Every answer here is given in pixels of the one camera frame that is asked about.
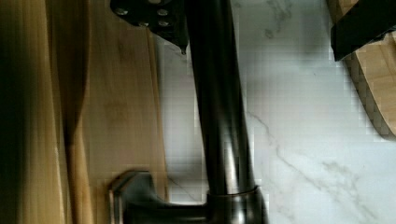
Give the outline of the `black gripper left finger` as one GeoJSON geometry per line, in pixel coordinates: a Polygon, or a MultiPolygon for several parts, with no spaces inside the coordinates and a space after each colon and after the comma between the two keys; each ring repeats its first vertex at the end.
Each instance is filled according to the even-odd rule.
{"type": "Polygon", "coordinates": [[[185,0],[110,0],[113,13],[133,26],[148,28],[178,46],[183,55],[189,45],[185,0]]]}

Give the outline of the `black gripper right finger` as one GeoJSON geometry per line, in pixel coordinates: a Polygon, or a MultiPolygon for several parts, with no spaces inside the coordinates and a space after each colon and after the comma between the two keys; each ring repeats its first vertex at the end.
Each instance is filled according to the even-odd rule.
{"type": "Polygon", "coordinates": [[[395,30],[396,0],[358,0],[332,27],[331,46],[338,62],[395,30]]]}

